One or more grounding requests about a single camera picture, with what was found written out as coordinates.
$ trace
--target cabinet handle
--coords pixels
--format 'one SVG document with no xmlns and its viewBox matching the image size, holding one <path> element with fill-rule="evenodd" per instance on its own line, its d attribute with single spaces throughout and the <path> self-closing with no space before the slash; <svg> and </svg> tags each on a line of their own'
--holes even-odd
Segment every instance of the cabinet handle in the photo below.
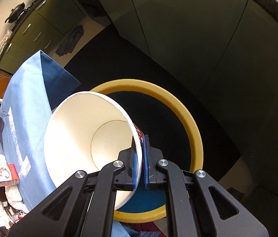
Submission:
<svg viewBox="0 0 278 237">
<path fill-rule="evenodd" d="M 31 24 L 29 24 L 29 25 L 27 26 L 27 28 L 25 28 L 25 30 L 23 31 L 22 34 L 25 34 L 25 32 L 30 28 L 30 26 L 31 26 Z"/>
<path fill-rule="evenodd" d="M 50 44 L 51 44 L 51 40 L 50 40 L 49 43 L 44 47 L 44 49 L 46 49 Z"/>
<path fill-rule="evenodd" d="M 38 7 L 36 10 L 39 10 L 40 7 L 42 7 L 45 4 L 46 0 L 44 0 Z"/>
<path fill-rule="evenodd" d="M 39 32 L 38 36 L 34 39 L 34 42 L 39 38 L 39 36 L 41 35 L 42 33 Z"/>
<path fill-rule="evenodd" d="M 12 43 L 9 44 L 9 47 L 7 48 L 7 51 L 5 53 L 7 53 L 11 47 Z"/>
</svg>

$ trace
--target white cloth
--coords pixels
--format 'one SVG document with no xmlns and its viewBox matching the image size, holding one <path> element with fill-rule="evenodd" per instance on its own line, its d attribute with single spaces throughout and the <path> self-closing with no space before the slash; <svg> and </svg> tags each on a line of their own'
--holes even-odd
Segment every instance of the white cloth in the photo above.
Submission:
<svg viewBox="0 0 278 237">
<path fill-rule="evenodd" d="M 9 204 L 17 210 L 22 210 L 24 213 L 29 213 L 26 205 L 22 202 L 22 197 L 17 185 L 5 187 L 5 195 Z"/>
</svg>

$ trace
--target white paper cup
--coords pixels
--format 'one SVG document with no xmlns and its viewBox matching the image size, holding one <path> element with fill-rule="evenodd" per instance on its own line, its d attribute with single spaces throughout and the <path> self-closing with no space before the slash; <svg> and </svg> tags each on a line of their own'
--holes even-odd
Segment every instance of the white paper cup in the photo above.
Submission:
<svg viewBox="0 0 278 237">
<path fill-rule="evenodd" d="M 118 159 L 134 137 L 138 156 L 138 186 L 142 150 L 134 124 L 114 100 L 97 92 L 78 92 L 52 114 L 45 133 L 44 153 L 51 180 L 59 187 L 78 170 L 93 173 Z M 115 210 L 135 191 L 117 191 Z"/>
</svg>

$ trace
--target cardboard box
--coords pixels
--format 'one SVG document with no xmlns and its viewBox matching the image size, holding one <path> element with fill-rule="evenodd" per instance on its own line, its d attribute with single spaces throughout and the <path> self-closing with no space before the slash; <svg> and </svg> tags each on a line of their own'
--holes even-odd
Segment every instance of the cardboard box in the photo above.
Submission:
<svg viewBox="0 0 278 237">
<path fill-rule="evenodd" d="M 19 176 L 14 164 L 0 164 L 0 187 L 19 184 Z"/>
</svg>

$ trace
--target kitchen cabinet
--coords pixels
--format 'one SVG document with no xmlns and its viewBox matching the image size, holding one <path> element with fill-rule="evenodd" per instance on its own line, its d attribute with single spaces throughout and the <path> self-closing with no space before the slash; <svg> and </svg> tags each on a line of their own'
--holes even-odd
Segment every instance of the kitchen cabinet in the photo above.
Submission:
<svg viewBox="0 0 278 237">
<path fill-rule="evenodd" d="M 37 0 L 25 12 L 0 59 L 0 69 L 14 74 L 38 50 L 50 53 L 85 17 L 73 0 Z"/>
<path fill-rule="evenodd" d="M 55 46 L 62 37 L 63 35 L 46 20 L 42 20 L 42 22 L 30 34 L 22 48 L 29 53 L 35 53 L 38 50 L 45 50 L 44 52 L 46 52 L 48 47 Z"/>
<path fill-rule="evenodd" d="M 63 35 L 50 25 L 47 35 L 40 42 L 40 44 L 36 48 L 36 51 L 42 50 L 44 53 L 48 54 L 50 50 L 55 47 L 55 45 L 58 44 L 62 38 Z"/>
<path fill-rule="evenodd" d="M 26 61 L 32 54 L 25 51 L 14 43 L 10 43 L 4 52 L 1 61 L 0 69 L 14 74 L 15 71 Z"/>
<path fill-rule="evenodd" d="M 74 29 L 84 18 L 84 14 L 72 0 L 44 0 L 35 11 L 63 35 Z"/>
<path fill-rule="evenodd" d="M 38 26 L 38 24 L 43 20 L 43 17 L 39 15 L 36 11 L 33 11 L 21 24 L 19 29 L 16 31 L 11 42 L 22 47 L 25 41 L 28 39 L 30 34 Z"/>
</svg>

